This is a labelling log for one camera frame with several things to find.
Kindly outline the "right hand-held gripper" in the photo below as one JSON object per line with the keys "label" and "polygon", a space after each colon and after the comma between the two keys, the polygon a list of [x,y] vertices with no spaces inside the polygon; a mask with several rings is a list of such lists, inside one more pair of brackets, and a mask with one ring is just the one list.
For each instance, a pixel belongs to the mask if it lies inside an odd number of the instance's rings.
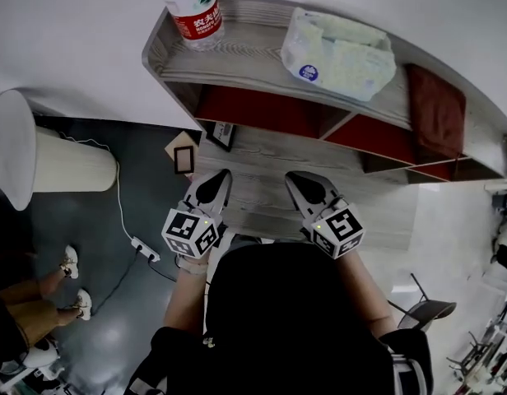
{"label": "right hand-held gripper", "polygon": [[285,185],[295,209],[304,217],[309,241],[330,258],[355,249],[365,235],[356,206],[350,204],[333,183],[304,171],[285,174]]}

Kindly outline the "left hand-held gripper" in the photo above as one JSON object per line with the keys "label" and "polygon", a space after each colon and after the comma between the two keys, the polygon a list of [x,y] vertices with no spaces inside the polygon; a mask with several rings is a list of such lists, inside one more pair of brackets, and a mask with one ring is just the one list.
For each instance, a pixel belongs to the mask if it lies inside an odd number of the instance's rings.
{"label": "left hand-held gripper", "polygon": [[200,259],[220,238],[223,210],[228,206],[230,170],[205,174],[191,183],[175,209],[170,209],[162,238],[178,255]]}

